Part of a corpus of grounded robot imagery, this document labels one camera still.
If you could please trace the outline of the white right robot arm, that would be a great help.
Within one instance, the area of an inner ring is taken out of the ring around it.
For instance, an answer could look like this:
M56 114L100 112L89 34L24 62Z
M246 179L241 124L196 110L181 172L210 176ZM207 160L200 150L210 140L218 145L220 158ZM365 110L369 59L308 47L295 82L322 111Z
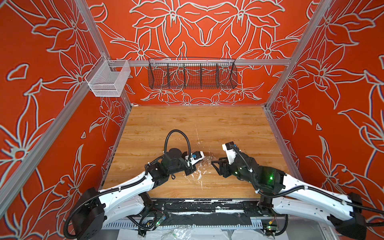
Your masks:
M260 166L244 153L228 152L211 162L217 173L248 182L261 196L259 208L278 215L293 215L323 222L350 239L364 240L368 224L360 195L337 194L302 182L278 169Z

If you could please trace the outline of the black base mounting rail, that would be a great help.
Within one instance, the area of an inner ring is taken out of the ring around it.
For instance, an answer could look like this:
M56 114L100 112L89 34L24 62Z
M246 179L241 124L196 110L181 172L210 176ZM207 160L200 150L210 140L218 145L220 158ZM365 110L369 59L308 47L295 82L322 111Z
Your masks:
M155 224L161 227L250 227L252 229L282 227L285 215L261 209L258 199L154 199L145 201L139 216L156 214Z

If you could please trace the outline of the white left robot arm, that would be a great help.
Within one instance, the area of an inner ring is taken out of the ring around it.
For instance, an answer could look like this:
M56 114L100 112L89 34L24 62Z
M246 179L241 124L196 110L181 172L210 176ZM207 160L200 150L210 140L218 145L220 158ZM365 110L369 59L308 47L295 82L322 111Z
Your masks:
M149 212L153 205L149 191L166 183L176 173L192 174L197 169L196 164L204 158L202 151L182 153L172 148L147 163L141 174L122 184L106 190L86 190L71 209L63 234L71 240L89 240L109 223Z

